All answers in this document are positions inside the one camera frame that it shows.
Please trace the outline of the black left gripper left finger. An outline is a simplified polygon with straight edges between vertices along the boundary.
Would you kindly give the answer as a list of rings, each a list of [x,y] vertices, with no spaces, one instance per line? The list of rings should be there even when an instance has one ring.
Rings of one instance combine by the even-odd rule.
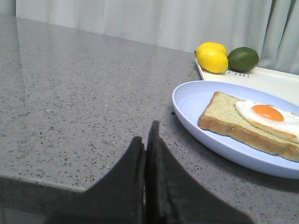
[[[49,224],[142,224],[145,149],[134,137],[118,163],[95,185],[48,217]]]

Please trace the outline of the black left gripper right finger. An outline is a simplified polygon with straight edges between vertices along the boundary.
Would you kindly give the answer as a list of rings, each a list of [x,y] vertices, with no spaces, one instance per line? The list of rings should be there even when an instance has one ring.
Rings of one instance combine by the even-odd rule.
[[[152,123],[145,167],[148,224],[251,224],[252,219],[214,196],[178,163]]]

